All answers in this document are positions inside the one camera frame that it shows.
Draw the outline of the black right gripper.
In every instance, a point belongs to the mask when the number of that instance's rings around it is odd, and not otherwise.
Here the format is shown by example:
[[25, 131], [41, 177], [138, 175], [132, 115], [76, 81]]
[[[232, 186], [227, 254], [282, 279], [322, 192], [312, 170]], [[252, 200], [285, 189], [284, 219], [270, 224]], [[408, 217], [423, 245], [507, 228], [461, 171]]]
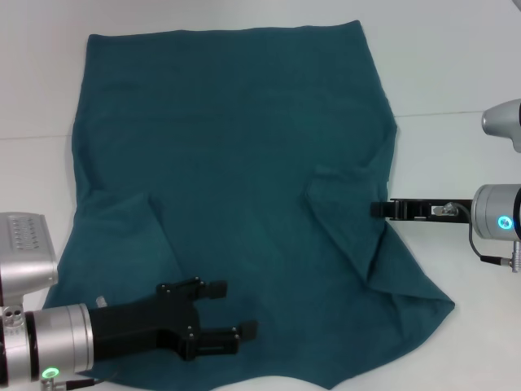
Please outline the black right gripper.
[[467, 224], [468, 218], [463, 212], [455, 215], [435, 215], [434, 209], [444, 207], [448, 203], [462, 204], [471, 210], [472, 200], [446, 199], [391, 199], [388, 202], [372, 202], [370, 216], [390, 218], [395, 221], [444, 222]]

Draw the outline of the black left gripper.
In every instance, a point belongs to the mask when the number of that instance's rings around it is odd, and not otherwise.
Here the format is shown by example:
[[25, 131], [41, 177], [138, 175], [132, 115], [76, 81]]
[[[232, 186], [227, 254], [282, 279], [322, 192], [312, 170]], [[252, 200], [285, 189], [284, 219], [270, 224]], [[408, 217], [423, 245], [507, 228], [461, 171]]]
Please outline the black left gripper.
[[236, 354], [240, 341], [255, 340], [259, 323], [204, 329], [197, 300], [227, 296], [224, 280], [204, 282], [199, 277], [180, 283], [161, 283], [152, 295], [123, 305], [89, 311], [94, 361], [102, 362], [155, 349], [173, 351], [184, 361], [205, 355]]

